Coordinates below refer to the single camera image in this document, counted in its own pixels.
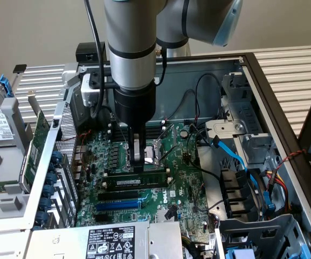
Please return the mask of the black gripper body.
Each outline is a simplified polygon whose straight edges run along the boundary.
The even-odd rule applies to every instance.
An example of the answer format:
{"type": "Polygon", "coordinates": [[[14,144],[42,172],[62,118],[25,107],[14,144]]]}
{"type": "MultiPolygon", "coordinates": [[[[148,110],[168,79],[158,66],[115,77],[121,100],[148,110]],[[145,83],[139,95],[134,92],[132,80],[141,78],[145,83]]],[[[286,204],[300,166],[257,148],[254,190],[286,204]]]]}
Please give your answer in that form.
{"type": "Polygon", "coordinates": [[[117,117],[129,127],[143,127],[156,110],[156,85],[136,90],[114,89],[114,103],[117,117]]]}

